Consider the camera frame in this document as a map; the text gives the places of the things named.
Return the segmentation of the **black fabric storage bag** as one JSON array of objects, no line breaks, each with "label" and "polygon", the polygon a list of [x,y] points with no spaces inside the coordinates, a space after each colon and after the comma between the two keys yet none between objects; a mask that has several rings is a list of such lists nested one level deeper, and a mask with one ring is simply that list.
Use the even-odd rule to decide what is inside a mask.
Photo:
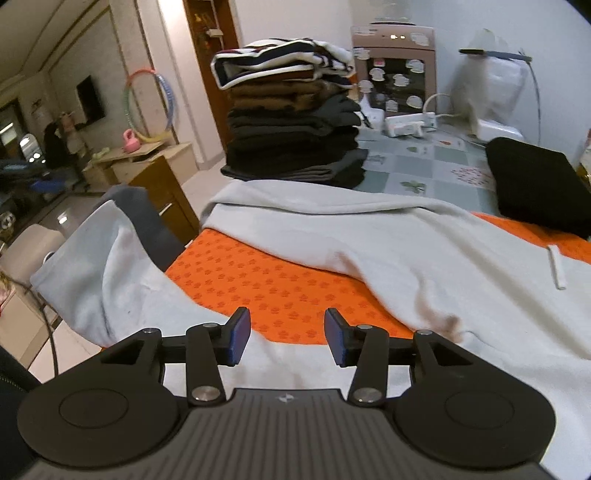
[{"label": "black fabric storage bag", "polygon": [[503,216],[590,237],[590,191],[564,154],[505,137],[485,151]]}]

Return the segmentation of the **brown wooden door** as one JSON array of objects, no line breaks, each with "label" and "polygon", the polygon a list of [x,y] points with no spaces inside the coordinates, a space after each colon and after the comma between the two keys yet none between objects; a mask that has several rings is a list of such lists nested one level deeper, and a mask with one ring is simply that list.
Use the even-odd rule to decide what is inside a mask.
[{"label": "brown wooden door", "polygon": [[217,133],[224,150],[231,139],[228,93],[218,88],[211,71],[211,61],[221,50],[238,48],[238,36],[228,0],[187,0],[183,2],[197,63],[204,78],[204,88]]}]

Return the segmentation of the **pink kettlebell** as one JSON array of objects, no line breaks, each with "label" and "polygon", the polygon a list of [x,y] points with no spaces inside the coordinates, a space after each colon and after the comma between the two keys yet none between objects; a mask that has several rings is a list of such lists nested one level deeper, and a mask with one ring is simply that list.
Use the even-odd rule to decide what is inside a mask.
[{"label": "pink kettlebell", "polygon": [[132,129],[127,129],[122,134],[123,146],[122,149],[125,153],[130,154],[136,152],[141,147],[140,140],[136,137]]}]

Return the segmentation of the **white plastic bag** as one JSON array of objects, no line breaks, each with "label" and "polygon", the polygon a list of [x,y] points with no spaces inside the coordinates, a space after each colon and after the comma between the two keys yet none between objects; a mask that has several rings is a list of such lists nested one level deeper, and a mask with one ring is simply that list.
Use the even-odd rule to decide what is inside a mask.
[{"label": "white plastic bag", "polygon": [[482,143],[506,137],[522,141],[512,125],[513,112],[531,73],[532,57],[515,49],[489,29],[476,33],[463,57],[453,101]]}]

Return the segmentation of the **white fleece hoodie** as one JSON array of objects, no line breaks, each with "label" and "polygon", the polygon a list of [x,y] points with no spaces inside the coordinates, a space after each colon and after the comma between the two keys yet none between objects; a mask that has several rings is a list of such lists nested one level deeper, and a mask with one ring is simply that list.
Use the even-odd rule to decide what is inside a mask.
[{"label": "white fleece hoodie", "polygon": [[[430,329],[538,389],[557,429],[544,466],[590,473],[590,266],[553,257],[452,204],[283,181],[233,181],[204,226],[276,258],[360,280],[413,330]],[[86,340],[110,346],[145,327],[179,335],[223,322],[179,275],[149,260],[130,221],[101,206],[32,276]]]}]

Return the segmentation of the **water dispenser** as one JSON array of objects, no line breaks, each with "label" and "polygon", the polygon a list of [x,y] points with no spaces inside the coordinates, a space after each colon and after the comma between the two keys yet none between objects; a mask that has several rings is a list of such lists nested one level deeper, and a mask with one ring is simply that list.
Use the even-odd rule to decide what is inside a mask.
[{"label": "water dispenser", "polygon": [[353,1],[352,44],[363,101],[388,116],[421,113],[437,92],[435,30],[408,1]]}]

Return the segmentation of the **stack of folded clothes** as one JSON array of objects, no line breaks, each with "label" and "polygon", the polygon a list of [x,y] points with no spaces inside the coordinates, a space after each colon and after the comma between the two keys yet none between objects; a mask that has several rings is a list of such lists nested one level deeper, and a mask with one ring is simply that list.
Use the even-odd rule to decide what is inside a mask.
[{"label": "stack of folded clothes", "polygon": [[311,38],[269,38],[214,55],[211,71],[228,95],[224,176],[342,188],[363,182],[365,119],[349,96],[351,51]]}]

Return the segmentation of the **colourful hula hoop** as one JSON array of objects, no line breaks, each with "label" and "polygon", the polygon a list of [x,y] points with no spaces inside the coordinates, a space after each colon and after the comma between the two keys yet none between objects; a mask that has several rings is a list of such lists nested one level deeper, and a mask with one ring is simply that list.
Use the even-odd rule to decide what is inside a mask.
[{"label": "colourful hula hoop", "polygon": [[176,100],[156,70],[140,68],[127,77],[122,93],[128,128],[142,143],[168,143],[174,133]]}]

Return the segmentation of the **low wooden TV cabinet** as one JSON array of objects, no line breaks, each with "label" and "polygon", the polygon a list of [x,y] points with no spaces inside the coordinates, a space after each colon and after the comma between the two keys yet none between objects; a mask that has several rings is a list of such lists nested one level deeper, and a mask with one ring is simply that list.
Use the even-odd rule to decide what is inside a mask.
[{"label": "low wooden TV cabinet", "polygon": [[82,173],[92,189],[105,191],[112,185],[128,183],[159,157],[167,161],[180,184],[197,173],[197,159],[190,143],[167,146],[163,142],[144,144],[132,153],[115,148],[95,154]]}]

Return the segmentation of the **wooden chair with grey garment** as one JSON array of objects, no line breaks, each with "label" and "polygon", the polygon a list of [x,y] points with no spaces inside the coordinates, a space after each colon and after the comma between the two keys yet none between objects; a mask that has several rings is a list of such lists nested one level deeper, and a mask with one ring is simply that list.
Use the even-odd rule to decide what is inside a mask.
[{"label": "wooden chair with grey garment", "polygon": [[197,237],[200,223],[168,162],[159,156],[126,184],[110,187],[113,201],[131,221],[150,260],[166,271]]}]

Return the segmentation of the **wall-mounted black television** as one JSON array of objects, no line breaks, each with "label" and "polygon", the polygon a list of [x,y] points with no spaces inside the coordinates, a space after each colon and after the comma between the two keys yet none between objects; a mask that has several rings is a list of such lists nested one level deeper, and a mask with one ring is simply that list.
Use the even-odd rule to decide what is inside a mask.
[{"label": "wall-mounted black television", "polygon": [[87,76],[76,86],[76,94],[85,124],[92,124],[105,117],[101,97],[91,76]]}]

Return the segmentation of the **white power strip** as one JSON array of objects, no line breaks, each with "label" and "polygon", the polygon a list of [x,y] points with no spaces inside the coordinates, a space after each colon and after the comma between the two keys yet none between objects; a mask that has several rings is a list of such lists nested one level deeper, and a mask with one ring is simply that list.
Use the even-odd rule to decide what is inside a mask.
[{"label": "white power strip", "polygon": [[437,118],[433,112],[390,116],[385,119],[385,132],[392,138],[423,138],[428,131],[436,128]]}]

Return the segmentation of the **orange patterned table mat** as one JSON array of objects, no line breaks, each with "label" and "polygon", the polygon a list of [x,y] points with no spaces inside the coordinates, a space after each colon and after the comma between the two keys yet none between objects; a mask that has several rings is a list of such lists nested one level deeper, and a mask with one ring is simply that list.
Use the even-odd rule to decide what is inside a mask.
[{"label": "orange patterned table mat", "polygon": [[223,206],[167,271],[198,305],[248,307],[267,340],[324,343],[325,309],[403,338],[590,355],[590,245],[454,209],[297,215]]}]

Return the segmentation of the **checked floral tablecloth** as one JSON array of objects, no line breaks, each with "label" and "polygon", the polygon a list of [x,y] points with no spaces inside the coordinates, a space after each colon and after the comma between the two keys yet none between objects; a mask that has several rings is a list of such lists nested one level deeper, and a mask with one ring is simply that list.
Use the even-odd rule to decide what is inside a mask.
[{"label": "checked floral tablecloth", "polygon": [[369,151],[359,191],[433,198],[471,212],[500,214],[485,147],[461,130],[444,125],[420,138],[391,138],[363,129],[358,143]]}]

